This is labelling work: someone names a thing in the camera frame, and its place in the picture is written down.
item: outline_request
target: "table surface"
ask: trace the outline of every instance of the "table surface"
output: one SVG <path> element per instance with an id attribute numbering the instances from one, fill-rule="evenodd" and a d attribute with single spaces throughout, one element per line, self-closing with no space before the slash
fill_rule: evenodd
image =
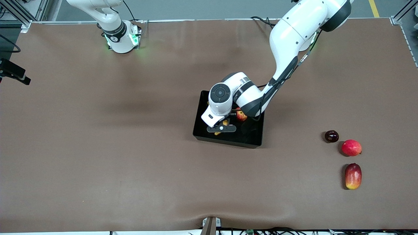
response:
<path id="1" fill-rule="evenodd" d="M 95 25 L 32 24 L 1 84 L 0 231 L 223 227 L 416 228 L 418 71 L 400 27 L 351 19 L 323 33 L 266 110 L 263 145 L 192 135 L 201 90 L 275 70 L 267 25 L 150 23 L 116 54 Z M 344 157 L 335 129 L 363 154 Z M 357 163 L 359 189 L 342 172 Z"/>

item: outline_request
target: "apple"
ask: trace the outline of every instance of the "apple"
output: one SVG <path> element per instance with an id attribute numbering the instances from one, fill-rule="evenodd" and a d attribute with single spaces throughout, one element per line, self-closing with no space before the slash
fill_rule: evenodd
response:
<path id="1" fill-rule="evenodd" d="M 362 170 L 356 163 L 351 163 L 345 168 L 345 186 L 348 189 L 357 189 L 362 183 Z"/>
<path id="2" fill-rule="evenodd" d="M 240 122 L 245 121 L 248 117 L 244 114 L 243 111 L 241 111 L 240 107 L 238 107 L 237 110 L 237 120 Z"/>
<path id="3" fill-rule="evenodd" d="M 346 140 L 341 146 L 341 151 L 347 156 L 357 156 L 362 153 L 362 145 L 355 140 Z"/>

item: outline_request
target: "yellow floor stripe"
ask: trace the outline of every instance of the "yellow floor stripe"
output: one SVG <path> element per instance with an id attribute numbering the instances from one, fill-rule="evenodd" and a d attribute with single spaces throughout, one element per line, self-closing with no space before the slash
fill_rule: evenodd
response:
<path id="1" fill-rule="evenodd" d="M 375 0 L 369 0 L 370 7 L 372 8 L 372 12 L 375 18 L 379 18 L 379 12 L 377 11 Z"/>

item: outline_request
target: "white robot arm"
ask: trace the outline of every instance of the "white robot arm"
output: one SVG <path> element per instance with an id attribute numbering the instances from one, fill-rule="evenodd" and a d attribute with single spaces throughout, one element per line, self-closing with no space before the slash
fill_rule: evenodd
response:
<path id="1" fill-rule="evenodd" d="M 270 47 L 276 60 L 276 72 L 263 90 L 259 90 L 243 72 L 231 73 L 209 92 L 209 106 L 201 116 L 214 127 L 228 117 L 235 102 L 245 115 L 257 117 L 291 75 L 298 63 L 298 52 L 312 40 L 318 28 L 330 32 L 345 23 L 354 0 L 301 0 L 274 26 Z"/>
<path id="2" fill-rule="evenodd" d="M 117 53 L 127 53 L 139 46 L 140 30 L 127 20 L 121 20 L 112 7 L 122 0 L 67 0 L 67 2 L 93 17 L 104 32 L 109 46 Z"/>

